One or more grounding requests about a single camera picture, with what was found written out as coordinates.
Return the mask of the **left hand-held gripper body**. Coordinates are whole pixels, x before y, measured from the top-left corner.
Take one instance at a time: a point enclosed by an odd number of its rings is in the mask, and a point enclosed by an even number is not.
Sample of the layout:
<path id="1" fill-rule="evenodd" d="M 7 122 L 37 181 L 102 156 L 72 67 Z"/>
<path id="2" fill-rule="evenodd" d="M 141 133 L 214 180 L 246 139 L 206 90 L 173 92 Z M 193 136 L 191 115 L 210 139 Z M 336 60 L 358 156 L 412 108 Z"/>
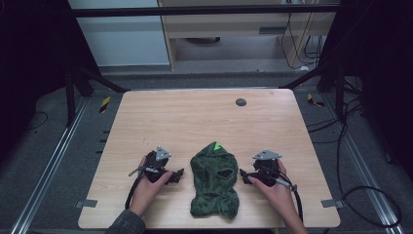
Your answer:
<path id="1" fill-rule="evenodd" d="M 150 182 L 156 182 L 167 171 L 165 165 L 170 157 L 171 154 L 160 145 L 146 155 L 143 171 Z"/>

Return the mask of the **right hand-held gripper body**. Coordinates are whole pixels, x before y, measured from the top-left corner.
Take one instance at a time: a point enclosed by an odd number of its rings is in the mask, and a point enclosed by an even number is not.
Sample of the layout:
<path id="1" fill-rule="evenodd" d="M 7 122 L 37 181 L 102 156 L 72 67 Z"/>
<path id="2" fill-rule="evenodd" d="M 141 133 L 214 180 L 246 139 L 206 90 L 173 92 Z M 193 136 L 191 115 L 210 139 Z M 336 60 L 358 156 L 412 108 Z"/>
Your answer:
<path id="1" fill-rule="evenodd" d="M 281 154 L 268 149 L 264 149 L 253 156 L 255 160 L 253 167 L 258 173 L 257 178 L 269 187 L 274 186 L 280 176 L 278 163 L 280 158 Z"/>

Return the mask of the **green knitted balaclava mask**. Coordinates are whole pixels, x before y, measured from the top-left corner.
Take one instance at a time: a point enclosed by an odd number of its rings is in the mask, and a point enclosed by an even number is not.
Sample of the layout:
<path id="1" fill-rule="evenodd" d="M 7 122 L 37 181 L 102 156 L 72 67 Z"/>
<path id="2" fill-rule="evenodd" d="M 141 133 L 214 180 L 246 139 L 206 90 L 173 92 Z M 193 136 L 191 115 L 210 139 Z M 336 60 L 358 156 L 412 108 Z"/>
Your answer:
<path id="1" fill-rule="evenodd" d="M 234 189 L 239 171 L 235 156 L 215 141 L 198 152 L 190 166 L 196 190 L 190 214 L 193 217 L 222 215 L 235 218 L 240 206 Z"/>

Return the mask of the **person's left hand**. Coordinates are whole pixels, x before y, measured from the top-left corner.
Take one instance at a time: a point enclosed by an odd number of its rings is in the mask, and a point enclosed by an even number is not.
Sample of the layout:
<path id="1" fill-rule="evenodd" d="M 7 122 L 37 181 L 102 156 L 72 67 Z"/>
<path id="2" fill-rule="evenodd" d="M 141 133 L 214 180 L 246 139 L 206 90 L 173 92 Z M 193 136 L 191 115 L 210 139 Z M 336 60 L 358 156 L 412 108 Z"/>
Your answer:
<path id="1" fill-rule="evenodd" d="M 147 177 L 143 177 L 132 193 L 129 210 L 138 216 L 143 216 L 171 176 L 172 172 L 166 171 L 154 183 L 149 181 Z"/>

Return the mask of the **person's right hand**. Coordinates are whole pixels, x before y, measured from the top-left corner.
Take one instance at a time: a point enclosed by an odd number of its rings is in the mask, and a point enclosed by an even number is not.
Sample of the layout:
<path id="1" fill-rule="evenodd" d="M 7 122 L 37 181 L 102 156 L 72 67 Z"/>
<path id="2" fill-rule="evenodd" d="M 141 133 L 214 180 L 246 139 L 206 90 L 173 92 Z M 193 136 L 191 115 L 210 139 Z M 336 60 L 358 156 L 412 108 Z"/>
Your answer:
<path id="1" fill-rule="evenodd" d="M 269 201 L 271 207 L 279 214 L 284 223 L 297 216 L 291 196 L 291 191 L 285 185 L 276 183 L 267 186 L 258 178 L 249 177 L 248 180 L 257 187 Z"/>

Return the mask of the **grey tape strip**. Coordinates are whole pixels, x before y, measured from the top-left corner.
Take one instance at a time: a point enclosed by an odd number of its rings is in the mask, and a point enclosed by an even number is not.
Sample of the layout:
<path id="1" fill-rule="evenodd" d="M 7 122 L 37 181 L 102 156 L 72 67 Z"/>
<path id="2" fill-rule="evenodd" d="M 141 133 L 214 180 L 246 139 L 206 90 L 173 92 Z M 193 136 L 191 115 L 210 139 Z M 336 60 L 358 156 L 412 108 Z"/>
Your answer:
<path id="1" fill-rule="evenodd" d="M 82 200 L 82 201 L 77 201 L 76 204 L 75 204 L 75 207 L 77 209 L 81 209 L 81 208 L 84 208 L 84 207 L 94 208 L 96 206 L 96 204 L 97 204 L 97 200 L 86 199 L 86 200 Z"/>
<path id="2" fill-rule="evenodd" d="M 344 207 L 344 203 L 342 201 L 335 201 L 333 199 L 321 200 L 320 201 L 324 208 L 336 208 L 341 209 Z"/>

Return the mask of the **black yellow hazard tape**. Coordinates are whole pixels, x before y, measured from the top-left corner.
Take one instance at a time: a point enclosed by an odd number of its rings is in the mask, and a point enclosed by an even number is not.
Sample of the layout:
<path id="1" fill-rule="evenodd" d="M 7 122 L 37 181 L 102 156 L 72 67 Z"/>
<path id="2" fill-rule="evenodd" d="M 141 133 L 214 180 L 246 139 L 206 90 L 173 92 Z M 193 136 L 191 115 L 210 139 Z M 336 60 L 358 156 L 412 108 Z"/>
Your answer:
<path id="1" fill-rule="evenodd" d="M 307 102 L 309 104 L 312 104 L 314 106 L 318 106 L 318 107 L 325 107 L 324 102 L 322 101 L 315 101 L 313 96 L 311 94 L 307 94 Z"/>
<path id="2" fill-rule="evenodd" d="M 103 101 L 102 101 L 102 103 L 101 103 L 101 106 L 100 106 L 100 108 L 99 108 L 99 110 L 98 110 L 99 113 L 104 113 L 104 112 L 105 112 L 105 110 L 106 110 L 106 108 L 107 108 L 107 106 L 108 106 L 108 103 L 109 103 L 110 99 L 111 99 L 111 97 L 105 97 L 105 98 L 103 99 Z"/>

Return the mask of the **white cabinet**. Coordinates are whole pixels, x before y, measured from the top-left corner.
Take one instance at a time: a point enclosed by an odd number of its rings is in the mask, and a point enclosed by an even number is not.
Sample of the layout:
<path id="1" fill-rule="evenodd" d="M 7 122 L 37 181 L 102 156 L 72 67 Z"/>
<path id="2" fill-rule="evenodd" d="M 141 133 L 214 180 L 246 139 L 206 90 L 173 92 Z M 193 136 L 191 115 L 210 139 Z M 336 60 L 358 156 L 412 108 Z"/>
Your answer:
<path id="1" fill-rule="evenodd" d="M 73 10 L 157 7 L 157 0 L 68 0 Z M 99 67 L 169 65 L 158 16 L 77 18 Z"/>

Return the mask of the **black curtain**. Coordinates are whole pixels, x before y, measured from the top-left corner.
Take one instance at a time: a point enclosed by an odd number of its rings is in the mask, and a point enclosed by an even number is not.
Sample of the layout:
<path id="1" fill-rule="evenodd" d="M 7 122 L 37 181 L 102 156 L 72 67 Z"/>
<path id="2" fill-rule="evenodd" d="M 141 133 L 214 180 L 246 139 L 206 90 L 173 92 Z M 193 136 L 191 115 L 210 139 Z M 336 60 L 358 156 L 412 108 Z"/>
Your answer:
<path id="1" fill-rule="evenodd" d="M 362 81 L 362 101 L 413 180 L 413 0 L 339 0 L 321 60 Z"/>
<path id="2" fill-rule="evenodd" d="M 78 66 L 99 69 L 68 0 L 0 0 L 0 165 L 11 158 L 37 100 Z"/>

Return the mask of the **light wooden desk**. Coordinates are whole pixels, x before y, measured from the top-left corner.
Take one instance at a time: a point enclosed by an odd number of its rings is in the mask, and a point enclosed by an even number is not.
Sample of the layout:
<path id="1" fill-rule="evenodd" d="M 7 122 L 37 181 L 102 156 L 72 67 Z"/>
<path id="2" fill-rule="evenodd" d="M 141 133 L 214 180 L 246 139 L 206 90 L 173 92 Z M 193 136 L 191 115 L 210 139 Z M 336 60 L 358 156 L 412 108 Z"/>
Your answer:
<path id="1" fill-rule="evenodd" d="M 161 7 L 304 5 L 335 4 L 340 0 L 157 0 Z M 306 42 L 313 36 L 326 36 L 334 13 L 281 13 L 163 16 L 162 23 L 169 50 L 175 61 L 176 43 L 183 38 L 275 35 L 279 38 L 287 64 L 296 67 L 303 61 Z"/>

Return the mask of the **metal floor rail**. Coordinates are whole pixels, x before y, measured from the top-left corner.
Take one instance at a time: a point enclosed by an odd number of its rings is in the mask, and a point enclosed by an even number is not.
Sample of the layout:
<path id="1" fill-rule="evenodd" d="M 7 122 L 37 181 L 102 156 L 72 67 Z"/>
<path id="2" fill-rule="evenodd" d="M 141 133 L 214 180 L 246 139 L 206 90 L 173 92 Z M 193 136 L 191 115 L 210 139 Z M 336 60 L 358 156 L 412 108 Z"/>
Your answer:
<path id="1" fill-rule="evenodd" d="M 16 222 L 14 223 L 10 234 L 26 234 L 33 218 L 36 216 L 37 211 L 48 191 L 50 184 L 56 174 L 59 164 L 65 155 L 67 147 L 73 138 L 78 125 L 84 115 L 85 109 L 88 105 L 89 98 L 81 97 L 79 104 L 75 109 L 75 115 L 72 122 L 64 129 L 62 136 L 60 137 L 56 148 L 42 172 L 33 192 L 31 193 L 28 201 L 25 203 L 23 210 L 19 214 Z"/>
<path id="2" fill-rule="evenodd" d="M 367 186 L 366 192 L 382 224 L 385 225 L 387 233 L 404 234 L 404 230 L 400 225 L 401 212 L 397 211 L 395 202 L 392 202 L 390 197 L 380 189 L 376 178 L 367 167 L 349 131 L 343 134 L 342 140 L 360 177 L 361 183 Z"/>

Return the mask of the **black metal frame stand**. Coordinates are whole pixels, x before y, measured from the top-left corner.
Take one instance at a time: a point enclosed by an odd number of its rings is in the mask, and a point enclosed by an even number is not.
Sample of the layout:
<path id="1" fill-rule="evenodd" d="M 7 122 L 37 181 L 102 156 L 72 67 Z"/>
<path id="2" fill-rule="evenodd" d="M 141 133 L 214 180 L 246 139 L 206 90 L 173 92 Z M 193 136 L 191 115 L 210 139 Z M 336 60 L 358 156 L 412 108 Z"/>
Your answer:
<path id="1" fill-rule="evenodd" d="M 325 93 L 329 91 L 332 85 L 335 85 L 335 114 L 341 122 L 345 122 L 344 114 L 344 80 L 345 70 L 341 61 L 321 62 L 318 67 L 302 75 L 298 79 L 282 85 L 281 89 L 293 90 L 300 84 L 320 76 L 317 89 Z"/>
<path id="2" fill-rule="evenodd" d="M 74 123 L 76 117 L 74 90 L 77 89 L 82 97 L 91 97 L 94 93 L 94 88 L 89 82 L 90 79 L 117 93 L 125 93 L 128 91 L 128 89 L 122 88 L 112 83 L 111 81 L 103 78 L 100 74 L 94 73 L 85 67 L 72 66 L 64 75 L 67 106 L 67 127 L 70 127 Z"/>

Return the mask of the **black horizontal frame bar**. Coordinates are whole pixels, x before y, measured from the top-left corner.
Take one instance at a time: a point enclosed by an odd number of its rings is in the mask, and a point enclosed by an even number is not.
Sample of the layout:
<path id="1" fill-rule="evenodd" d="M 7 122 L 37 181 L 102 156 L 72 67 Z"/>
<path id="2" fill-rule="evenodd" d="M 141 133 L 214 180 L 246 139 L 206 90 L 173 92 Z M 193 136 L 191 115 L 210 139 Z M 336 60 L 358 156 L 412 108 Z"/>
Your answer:
<path id="1" fill-rule="evenodd" d="M 180 6 L 153 8 L 76 9 L 68 15 L 75 18 L 98 17 L 150 17 L 150 16 L 196 16 L 232 14 L 281 14 L 336 12 L 340 4 L 304 5 L 242 5 L 242 6 Z"/>

